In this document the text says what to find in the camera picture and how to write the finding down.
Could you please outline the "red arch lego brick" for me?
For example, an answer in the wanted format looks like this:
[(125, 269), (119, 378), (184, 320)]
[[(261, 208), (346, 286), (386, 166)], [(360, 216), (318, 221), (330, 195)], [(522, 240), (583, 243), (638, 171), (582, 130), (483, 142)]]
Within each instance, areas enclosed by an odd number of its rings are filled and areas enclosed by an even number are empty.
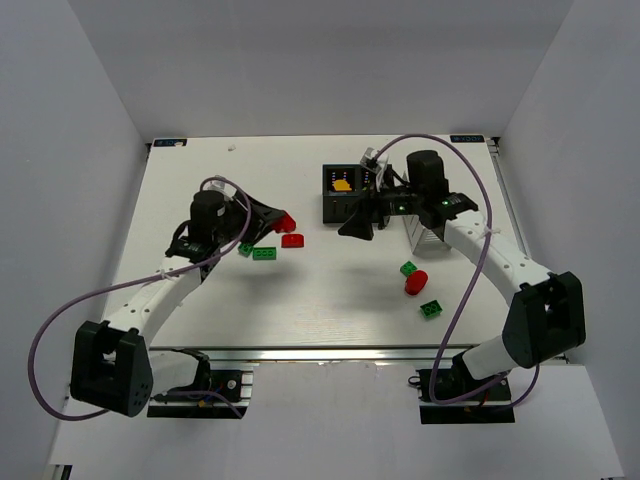
[(279, 234), (293, 233), (297, 228), (296, 221), (288, 214), (285, 213), (273, 226), (273, 230)]

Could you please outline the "red rounded lego brick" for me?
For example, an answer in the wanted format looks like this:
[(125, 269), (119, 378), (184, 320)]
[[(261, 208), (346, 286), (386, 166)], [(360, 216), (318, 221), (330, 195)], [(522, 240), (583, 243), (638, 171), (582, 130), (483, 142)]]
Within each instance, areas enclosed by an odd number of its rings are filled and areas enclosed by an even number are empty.
[(281, 247), (283, 249), (303, 248), (305, 237), (300, 233), (288, 233), (281, 237)]

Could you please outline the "orange rounded lego brick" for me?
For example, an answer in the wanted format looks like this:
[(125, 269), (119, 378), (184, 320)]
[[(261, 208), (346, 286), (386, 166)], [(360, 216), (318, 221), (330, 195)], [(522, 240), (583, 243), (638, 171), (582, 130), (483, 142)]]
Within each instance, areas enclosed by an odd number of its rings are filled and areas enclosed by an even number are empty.
[(332, 182), (332, 189), (335, 193), (348, 193), (353, 191), (353, 187), (346, 179), (337, 179)]

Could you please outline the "red round lego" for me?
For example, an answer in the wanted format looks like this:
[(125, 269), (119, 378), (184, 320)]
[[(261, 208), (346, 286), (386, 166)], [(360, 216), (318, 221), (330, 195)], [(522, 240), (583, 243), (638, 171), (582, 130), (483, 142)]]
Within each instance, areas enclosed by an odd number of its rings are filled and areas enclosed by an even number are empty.
[(405, 292), (410, 296), (418, 295), (429, 280), (428, 274), (423, 270), (416, 270), (409, 274), (405, 281)]

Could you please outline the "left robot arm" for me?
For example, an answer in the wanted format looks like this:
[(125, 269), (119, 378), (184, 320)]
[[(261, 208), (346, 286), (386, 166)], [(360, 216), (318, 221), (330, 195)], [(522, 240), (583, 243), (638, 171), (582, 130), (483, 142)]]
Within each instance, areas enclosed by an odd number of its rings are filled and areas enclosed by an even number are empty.
[(241, 243), (254, 245), (271, 232), (290, 232), (292, 227), (286, 211), (242, 192), (195, 193), (190, 217), (174, 232), (156, 274), (106, 319), (86, 321), (77, 330), (72, 398), (134, 417), (156, 396), (187, 399), (214, 393), (205, 354), (193, 349), (151, 354), (149, 346), (224, 252)]

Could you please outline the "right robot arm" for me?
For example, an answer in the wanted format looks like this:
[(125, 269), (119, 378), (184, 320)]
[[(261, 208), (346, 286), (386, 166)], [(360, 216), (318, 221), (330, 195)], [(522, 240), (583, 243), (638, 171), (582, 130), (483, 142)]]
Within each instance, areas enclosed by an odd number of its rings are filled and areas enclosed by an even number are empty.
[(360, 165), (369, 180), (339, 235), (370, 241), (375, 221), (415, 217), (439, 241), (464, 255), (475, 267), (472, 277), (487, 278), (508, 306), (498, 336), (456, 355), (444, 379), (430, 377), (429, 401), (444, 405), (467, 400), (515, 368), (537, 367), (585, 342), (580, 280), (571, 272), (556, 274), (536, 263), (494, 230), (488, 211), (450, 190), (437, 152), (409, 154), (405, 179), (374, 149), (367, 149)]

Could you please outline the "dark green long lego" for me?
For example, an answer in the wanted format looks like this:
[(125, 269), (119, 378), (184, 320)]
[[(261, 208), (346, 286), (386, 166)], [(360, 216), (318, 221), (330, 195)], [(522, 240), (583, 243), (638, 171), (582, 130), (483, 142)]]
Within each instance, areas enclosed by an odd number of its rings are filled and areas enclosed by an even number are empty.
[(277, 259), (276, 247), (255, 247), (252, 250), (252, 259), (254, 261), (272, 261)]

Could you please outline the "dark green hollow square lego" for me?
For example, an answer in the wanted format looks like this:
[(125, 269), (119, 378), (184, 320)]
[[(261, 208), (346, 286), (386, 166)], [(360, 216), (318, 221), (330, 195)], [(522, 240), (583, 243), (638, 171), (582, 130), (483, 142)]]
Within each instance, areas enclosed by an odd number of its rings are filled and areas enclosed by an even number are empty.
[(241, 243), (238, 246), (238, 253), (243, 257), (249, 257), (253, 252), (254, 246), (250, 243)]

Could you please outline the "black two-slot container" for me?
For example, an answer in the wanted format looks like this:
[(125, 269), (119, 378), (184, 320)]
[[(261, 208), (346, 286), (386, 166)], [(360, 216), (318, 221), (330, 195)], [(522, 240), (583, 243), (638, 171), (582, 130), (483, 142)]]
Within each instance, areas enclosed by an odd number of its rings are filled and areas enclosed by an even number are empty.
[(375, 184), (379, 167), (356, 164), (324, 164), (322, 166), (322, 222), (344, 223), (360, 194)]

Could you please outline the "white two-slot container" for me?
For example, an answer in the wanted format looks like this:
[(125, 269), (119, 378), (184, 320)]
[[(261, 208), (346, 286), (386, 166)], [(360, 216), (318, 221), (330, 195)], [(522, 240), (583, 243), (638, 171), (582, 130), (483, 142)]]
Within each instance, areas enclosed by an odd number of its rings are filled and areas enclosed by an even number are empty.
[(450, 246), (440, 240), (435, 233), (424, 227), (416, 215), (403, 218), (403, 224), (409, 241), (410, 251), (421, 258), (448, 254)]

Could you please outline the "blue table label right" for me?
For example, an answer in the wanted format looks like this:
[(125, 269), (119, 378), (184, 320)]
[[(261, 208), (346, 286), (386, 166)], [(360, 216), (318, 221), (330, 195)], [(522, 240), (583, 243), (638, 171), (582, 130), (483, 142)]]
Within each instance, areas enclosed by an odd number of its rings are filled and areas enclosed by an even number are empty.
[(452, 143), (485, 143), (485, 137), (477, 134), (458, 134), (450, 135), (450, 141)]

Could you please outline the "blue table label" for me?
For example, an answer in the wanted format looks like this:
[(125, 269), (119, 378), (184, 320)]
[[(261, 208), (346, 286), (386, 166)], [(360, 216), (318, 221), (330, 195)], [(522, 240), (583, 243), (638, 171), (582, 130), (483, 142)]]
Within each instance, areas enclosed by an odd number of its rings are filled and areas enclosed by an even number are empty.
[(452, 143), (485, 143), (485, 137), (477, 134), (458, 134), (450, 135), (450, 141)]
[(153, 148), (174, 148), (184, 147), (187, 144), (186, 138), (159, 138), (152, 143)]

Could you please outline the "blue table label left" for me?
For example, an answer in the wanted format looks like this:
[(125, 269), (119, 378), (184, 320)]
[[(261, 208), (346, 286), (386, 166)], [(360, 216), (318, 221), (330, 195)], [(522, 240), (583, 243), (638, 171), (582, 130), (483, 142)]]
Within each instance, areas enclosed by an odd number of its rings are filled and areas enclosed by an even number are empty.
[(184, 147), (187, 144), (186, 138), (159, 138), (152, 143), (153, 148), (174, 148)]

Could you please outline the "dark green lego front right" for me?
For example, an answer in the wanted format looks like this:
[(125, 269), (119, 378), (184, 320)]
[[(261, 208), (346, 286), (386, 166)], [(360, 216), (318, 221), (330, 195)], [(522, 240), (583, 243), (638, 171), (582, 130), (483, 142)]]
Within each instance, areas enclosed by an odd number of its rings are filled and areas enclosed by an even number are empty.
[(425, 319), (430, 319), (439, 316), (443, 309), (437, 300), (429, 301), (420, 306), (420, 312)]

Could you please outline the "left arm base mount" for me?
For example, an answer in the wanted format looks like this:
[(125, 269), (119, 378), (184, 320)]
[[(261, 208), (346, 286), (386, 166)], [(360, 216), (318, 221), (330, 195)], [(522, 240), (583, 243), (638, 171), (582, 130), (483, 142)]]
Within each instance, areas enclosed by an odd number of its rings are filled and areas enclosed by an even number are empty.
[(220, 367), (193, 349), (156, 351), (150, 356), (153, 389), (149, 418), (234, 419), (244, 417), (248, 397), (242, 393), (244, 372)]

